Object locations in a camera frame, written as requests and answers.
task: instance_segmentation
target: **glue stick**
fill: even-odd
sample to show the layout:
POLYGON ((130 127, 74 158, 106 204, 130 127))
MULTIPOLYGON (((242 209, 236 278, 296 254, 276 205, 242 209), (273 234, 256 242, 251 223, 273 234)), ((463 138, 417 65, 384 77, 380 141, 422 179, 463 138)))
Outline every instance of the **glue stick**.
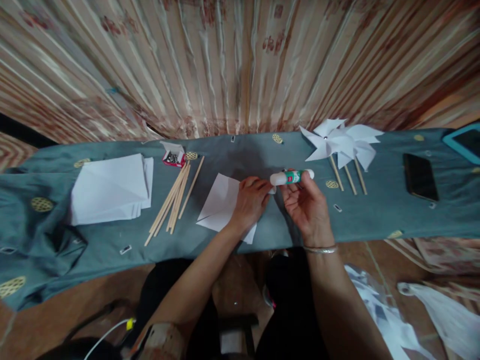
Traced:
POLYGON ((277 186, 299 183, 302 179, 303 172, 308 172, 311 179, 313 179, 315 176, 314 171, 310 169, 278 172, 270 176, 270 184, 272 184, 273 186, 277 186))

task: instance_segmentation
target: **patterned curtain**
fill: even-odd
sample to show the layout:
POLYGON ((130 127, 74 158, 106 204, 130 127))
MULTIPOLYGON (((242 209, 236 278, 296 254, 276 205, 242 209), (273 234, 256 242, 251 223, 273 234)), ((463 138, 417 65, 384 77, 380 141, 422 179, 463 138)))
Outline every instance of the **patterned curtain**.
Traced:
POLYGON ((0 112, 63 144, 448 126, 479 110, 478 19, 470 0, 2 1, 0 112))
POLYGON ((0 173, 20 165, 36 151, 35 147, 0 132, 0 173))

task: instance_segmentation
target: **white cable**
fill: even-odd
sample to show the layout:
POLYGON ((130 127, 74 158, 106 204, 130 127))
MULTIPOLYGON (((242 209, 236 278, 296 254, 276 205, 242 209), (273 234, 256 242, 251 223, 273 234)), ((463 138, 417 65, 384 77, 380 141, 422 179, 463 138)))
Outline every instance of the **white cable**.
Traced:
POLYGON ((83 360, 87 360, 89 358, 89 356, 92 354, 92 352, 95 350, 95 348, 102 342, 103 339, 105 339, 113 330, 115 330, 116 328, 118 328, 120 325, 122 324, 125 324, 125 323, 128 323, 130 321, 130 319, 125 319, 125 320, 122 320, 120 321, 118 324, 116 324, 114 327, 112 327, 110 330, 108 330, 101 338, 100 340, 98 340, 96 342, 95 345, 93 345, 93 347, 90 349, 90 351, 88 352, 88 354, 85 356, 85 358, 83 360))

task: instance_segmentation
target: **leg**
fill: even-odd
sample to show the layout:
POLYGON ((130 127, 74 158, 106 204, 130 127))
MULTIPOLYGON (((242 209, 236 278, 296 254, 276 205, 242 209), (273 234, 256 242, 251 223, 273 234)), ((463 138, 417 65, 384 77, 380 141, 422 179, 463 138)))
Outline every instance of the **leg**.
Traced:
MULTIPOLYGON (((136 313, 136 323, 123 345, 132 347, 144 326, 169 292, 170 288, 190 266, 192 260, 171 259, 158 262, 148 274, 141 289, 140 302, 136 313)), ((206 354, 209 357, 220 354, 218 314, 212 297, 208 300, 188 344, 188 353, 206 354)))
POLYGON ((256 359, 319 359, 327 356, 315 314, 305 252, 275 256, 265 283, 276 304, 256 350, 256 359))

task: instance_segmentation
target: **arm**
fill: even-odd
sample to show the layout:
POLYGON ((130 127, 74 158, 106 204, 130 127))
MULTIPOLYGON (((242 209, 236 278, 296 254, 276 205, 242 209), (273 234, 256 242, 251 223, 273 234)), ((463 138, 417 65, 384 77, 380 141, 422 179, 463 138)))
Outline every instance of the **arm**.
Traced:
MULTIPOLYGON (((295 184, 280 190, 287 212, 309 248, 335 245, 327 201, 308 172, 295 184)), ((338 252, 307 252, 318 325, 332 358, 391 359, 387 345, 350 280, 338 252)))
POLYGON ((151 324, 173 323, 187 341, 230 254, 242 237, 259 220, 269 201, 272 186, 250 176, 239 185, 230 222, 212 239, 163 298, 151 324))

